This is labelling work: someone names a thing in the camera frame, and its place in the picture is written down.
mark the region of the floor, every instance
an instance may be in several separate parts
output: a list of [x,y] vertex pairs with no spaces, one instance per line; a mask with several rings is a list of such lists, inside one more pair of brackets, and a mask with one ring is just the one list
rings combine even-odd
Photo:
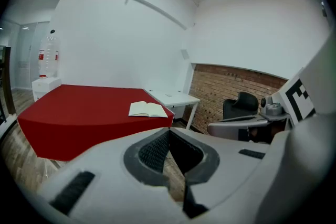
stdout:
[[[14,89],[12,95],[17,115],[34,103],[33,93],[30,90]],[[2,88],[0,88],[0,99],[7,117],[8,111]],[[173,126],[185,128],[182,123],[173,123]],[[1,141],[1,156],[9,172],[18,184],[33,192],[36,192],[38,187],[59,168],[66,165],[66,162],[51,161],[37,157],[17,123]],[[167,154],[164,163],[163,174],[170,178],[170,194],[172,198],[175,201],[183,201],[184,176],[170,152]]]

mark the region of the brick wall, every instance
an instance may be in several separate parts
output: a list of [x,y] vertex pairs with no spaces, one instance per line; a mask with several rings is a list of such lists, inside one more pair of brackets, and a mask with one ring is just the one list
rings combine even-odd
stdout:
[[[286,80],[267,74],[222,66],[196,65],[189,94],[199,98],[192,126],[207,134],[209,123],[223,119],[225,99],[237,99],[241,91],[249,92],[260,101],[276,92]],[[188,121],[191,112],[186,107],[183,119]]]

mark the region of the white cabinet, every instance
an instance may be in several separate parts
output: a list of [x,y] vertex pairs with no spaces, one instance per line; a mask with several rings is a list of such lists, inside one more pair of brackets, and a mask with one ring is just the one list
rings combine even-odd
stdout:
[[34,101],[36,102],[46,93],[62,84],[60,78],[44,78],[37,79],[32,82],[31,88],[33,89]]

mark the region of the white robot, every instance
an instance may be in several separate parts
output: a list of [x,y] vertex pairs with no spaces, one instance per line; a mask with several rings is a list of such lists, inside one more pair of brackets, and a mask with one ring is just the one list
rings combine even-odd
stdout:
[[[208,130],[214,136],[163,128],[108,141],[61,168],[38,195],[22,191],[52,223],[285,220],[309,198],[334,159],[335,59],[331,35],[305,68],[265,98],[261,115],[212,123]],[[235,140],[238,128],[275,120],[286,120],[286,130],[270,145]],[[168,151],[185,176],[183,207],[170,196],[162,174]]]

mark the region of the book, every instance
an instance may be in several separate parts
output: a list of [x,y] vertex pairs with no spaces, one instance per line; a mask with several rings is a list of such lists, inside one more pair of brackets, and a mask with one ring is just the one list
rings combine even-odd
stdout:
[[146,116],[168,118],[160,104],[146,103],[144,101],[131,103],[128,116]]

